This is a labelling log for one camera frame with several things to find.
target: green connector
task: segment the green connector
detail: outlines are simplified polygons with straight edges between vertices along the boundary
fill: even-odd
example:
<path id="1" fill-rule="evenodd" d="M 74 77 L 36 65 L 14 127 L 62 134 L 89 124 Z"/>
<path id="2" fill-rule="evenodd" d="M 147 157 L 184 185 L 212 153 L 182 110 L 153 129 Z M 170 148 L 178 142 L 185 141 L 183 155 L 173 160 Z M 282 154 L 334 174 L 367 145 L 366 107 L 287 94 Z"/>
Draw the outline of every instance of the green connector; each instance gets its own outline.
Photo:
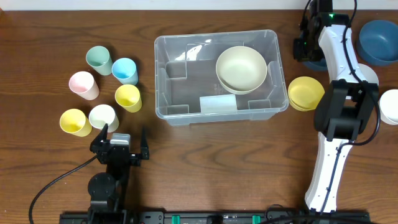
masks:
<path id="1" fill-rule="evenodd" d="M 259 215 L 253 215 L 253 224 L 259 224 L 261 222 L 261 217 Z"/>
<path id="2" fill-rule="evenodd" d="M 172 216 L 172 224 L 180 224 L 180 216 L 179 215 Z"/>

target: bowl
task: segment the bowl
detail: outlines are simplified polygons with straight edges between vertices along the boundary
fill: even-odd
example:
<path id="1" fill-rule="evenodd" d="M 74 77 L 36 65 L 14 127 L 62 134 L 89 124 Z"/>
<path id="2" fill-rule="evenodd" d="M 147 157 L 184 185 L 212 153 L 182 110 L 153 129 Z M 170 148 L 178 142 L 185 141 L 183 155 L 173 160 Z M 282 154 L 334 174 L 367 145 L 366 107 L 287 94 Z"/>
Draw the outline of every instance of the bowl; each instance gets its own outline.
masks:
<path id="1" fill-rule="evenodd" d="M 225 50 L 218 57 L 216 72 L 218 80 L 228 92 L 243 95 L 264 83 L 267 64 L 256 50 L 236 46 Z"/>
<path id="2" fill-rule="evenodd" d="M 323 72 L 328 70 L 328 66 L 326 65 L 326 60 L 323 58 L 319 62 L 303 62 L 303 64 L 314 71 Z"/>
<path id="3" fill-rule="evenodd" d="M 309 111 L 315 110 L 325 94 L 325 90 L 321 83 L 314 78 L 298 77 L 290 83 L 287 94 L 293 108 L 297 110 L 298 107 Z"/>
<path id="4" fill-rule="evenodd" d="M 376 20 L 365 24 L 356 42 L 359 56 L 371 65 L 385 66 L 398 61 L 398 26 Z"/>
<path id="5" fill-rule="evenodd" d="M 371 67 L 360 63 L 358 64 L 358 66 L 368 83 L 376 83 L 377 85 L 379 85 L 379 78 L 377 77 L 376 72 L 374 72 Z"/>
<path id="6" fill-rule="evenodd" d="M 387 124 L 398 125 L 397 99 L 398 90 L 389 90 L 380 97 L 380 117 Z"/>
<path id="7" fill-rule="evenodd" d="M 291 99 L 289 99 L 289 104 L 290 104 L 294 109 L 296 109 L 296 110 L 298 110 L 298 111 L 303 111 L 303 112 L 310 111 L 310 110 L 308 110 L 308 109 L 304 109 L 304 108 L 301 108 L 301 107 L 297 106 Z"/>

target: yellow cup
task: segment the yellow cup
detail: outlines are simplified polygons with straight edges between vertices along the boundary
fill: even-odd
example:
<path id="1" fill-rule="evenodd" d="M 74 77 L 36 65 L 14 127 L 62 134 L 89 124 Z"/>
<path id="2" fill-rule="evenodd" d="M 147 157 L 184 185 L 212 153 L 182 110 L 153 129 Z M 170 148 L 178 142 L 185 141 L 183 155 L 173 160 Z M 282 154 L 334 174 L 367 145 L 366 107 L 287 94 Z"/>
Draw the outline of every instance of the yellow cup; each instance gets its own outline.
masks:
<path id="1" fill-rule="evenodd" d="M 116 102 L 128 112 L 135 113 L 141 109 L 141 94 L 134 85 L 123 85 L 114 94 Z"/>
<path id="2" fill-rule="evenodd" d="M 63 131 L 79 137 L 87 136 L 93 128 L 86 115 L 78 109 L 70 109 L 61 115 L 60 126 Z"/>

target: yellow bowl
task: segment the yellow bowl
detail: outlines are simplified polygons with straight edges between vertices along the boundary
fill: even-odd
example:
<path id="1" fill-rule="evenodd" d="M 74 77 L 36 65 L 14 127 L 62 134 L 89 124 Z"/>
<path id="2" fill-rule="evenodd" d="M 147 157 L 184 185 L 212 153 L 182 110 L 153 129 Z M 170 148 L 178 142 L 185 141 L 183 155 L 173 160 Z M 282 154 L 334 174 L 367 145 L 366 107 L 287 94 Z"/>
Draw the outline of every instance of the yellow bowl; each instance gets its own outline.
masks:
<path id="1" fill-rule="evenodd" d="M 318 106 L 325 90 L 314 78 L 298 77 L 290 83 L 287 94 L 293 108 L 299 111 L 310 111 Z"/>
<path id="2" fill-rule="evenodd" d="M 303 112 L 305 112 L 305 111 L 310 111 L 310 110 L 303 109 L 303 108 L 297 106 L 291 99 L 289 99 L 289 103 L 290 103 L 290 105 L 291 105 L 294 109 L 296 109 L 296 110 L 298 110 L 298 111 L 303 111 Z"/>

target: blue bowl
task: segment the blue bowl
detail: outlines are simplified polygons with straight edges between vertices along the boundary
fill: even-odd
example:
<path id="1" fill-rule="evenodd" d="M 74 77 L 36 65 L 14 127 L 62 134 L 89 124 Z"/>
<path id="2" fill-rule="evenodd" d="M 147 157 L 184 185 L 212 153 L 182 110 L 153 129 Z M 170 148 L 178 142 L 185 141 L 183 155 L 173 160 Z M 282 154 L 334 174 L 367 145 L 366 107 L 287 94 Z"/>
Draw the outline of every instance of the blue bowl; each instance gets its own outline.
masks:
<path id="1" fill-rule="evenodd" d="M 359 56 L 371 65 L 385 66 L 398 61 L 398 26 L 376 20 L 365 24 L 356 42 Z"/>
<path id="2" fill-rule="evenodd" d="M 327 71 L 328 66 L 326 65 L 326 60 L 322 59 L 319 62 L 303 62 L 303 64 L 314 71 L 322 72 Z"/>

